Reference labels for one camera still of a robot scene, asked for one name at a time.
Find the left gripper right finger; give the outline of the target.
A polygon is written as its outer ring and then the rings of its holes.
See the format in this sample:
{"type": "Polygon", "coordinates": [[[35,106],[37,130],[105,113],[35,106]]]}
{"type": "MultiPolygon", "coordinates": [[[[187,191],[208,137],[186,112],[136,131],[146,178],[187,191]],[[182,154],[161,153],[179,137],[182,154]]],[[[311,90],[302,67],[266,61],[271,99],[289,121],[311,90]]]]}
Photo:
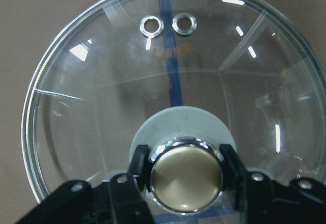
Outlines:
{"type": "Polygon", "coordinates": [[[222,155],[222,190],[240,223],[325,223],[325,185],[296,178],[287,186],[260,171],[248,171],[231,145],[222,155]]]}

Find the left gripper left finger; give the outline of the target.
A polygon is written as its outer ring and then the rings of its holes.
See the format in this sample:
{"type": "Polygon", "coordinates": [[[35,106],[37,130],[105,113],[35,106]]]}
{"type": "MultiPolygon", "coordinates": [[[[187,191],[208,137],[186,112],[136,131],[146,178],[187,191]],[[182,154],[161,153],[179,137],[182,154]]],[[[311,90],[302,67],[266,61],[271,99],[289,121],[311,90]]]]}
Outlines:
{"type": "Polygon", "coordinates": [[[152,223],[142,196],[148,156],[149,147],[138,145],[127,172],[97,187],[82,180],[62,184],[18,223],[152,223]]]}

